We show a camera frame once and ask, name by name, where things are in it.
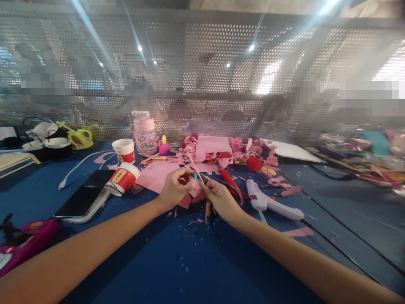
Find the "pink pom pom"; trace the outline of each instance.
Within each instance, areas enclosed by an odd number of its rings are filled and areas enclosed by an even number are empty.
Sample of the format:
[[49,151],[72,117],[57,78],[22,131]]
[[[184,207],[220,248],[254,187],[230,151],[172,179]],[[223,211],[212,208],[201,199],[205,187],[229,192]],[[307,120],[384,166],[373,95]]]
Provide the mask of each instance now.
[[160,148],[159,148],[159,153],[161,154],[161,155],[165,155],[167,152],[169,152],[170,151],[170,146],[169,146],[169,144],[163,144],[163,145],[161,145],[160,146]]

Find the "hot glue gun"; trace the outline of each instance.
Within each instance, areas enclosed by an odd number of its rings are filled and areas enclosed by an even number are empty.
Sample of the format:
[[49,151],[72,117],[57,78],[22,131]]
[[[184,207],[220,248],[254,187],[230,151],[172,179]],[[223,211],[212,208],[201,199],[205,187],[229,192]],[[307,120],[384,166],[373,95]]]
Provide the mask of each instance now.
[[253,208],[255,208],[259,212],[262,222],[266,223],[266,220],[263,216],[263,211],[267,209],[277,212],[278,214],[293,221],[300,221],[304,218],[304,213],[301,210],[297,208],[287,207],[269,198],[267,195],[259,190],[259,187],[253,180],[248,179],[246,181],[246,186],[248,188],[248,194],[249,198],[251,199],[251,204]]

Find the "phone screen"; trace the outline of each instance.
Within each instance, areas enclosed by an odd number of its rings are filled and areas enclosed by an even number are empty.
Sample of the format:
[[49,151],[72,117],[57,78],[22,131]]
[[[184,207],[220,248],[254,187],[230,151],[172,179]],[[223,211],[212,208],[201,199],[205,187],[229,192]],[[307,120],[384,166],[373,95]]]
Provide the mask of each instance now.
[[114,172],[115,170],[96,170],[60,207],[54,217],[80,217],[86,215]]

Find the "metal mesh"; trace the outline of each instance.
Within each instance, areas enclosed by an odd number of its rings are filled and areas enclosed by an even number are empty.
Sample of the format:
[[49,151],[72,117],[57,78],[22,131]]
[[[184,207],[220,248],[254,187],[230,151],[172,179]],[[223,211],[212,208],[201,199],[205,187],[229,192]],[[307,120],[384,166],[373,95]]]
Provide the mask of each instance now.
[[[1,119],[66,121],[97,140],[131,136],[130,112],[150,109],[169,138],[302,142],[339,123],[391,121],[342,116],[339,85],[405,77],[392,70],[405,57],[396,20],[266,14],[258,26],[260,14],[223,11],[0,7]],[[27,66],[67,67],[69,94],[49,76],[23,85]]]

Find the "red pom pom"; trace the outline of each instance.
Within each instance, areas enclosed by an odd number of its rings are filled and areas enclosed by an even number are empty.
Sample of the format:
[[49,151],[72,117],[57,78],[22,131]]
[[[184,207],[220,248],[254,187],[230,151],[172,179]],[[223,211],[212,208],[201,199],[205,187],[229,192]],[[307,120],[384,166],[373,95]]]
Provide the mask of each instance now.
[[248,164],[248,168],[252,171],[260,171],[263,167],[263,162],[257,157],[251,157],[246,162]]

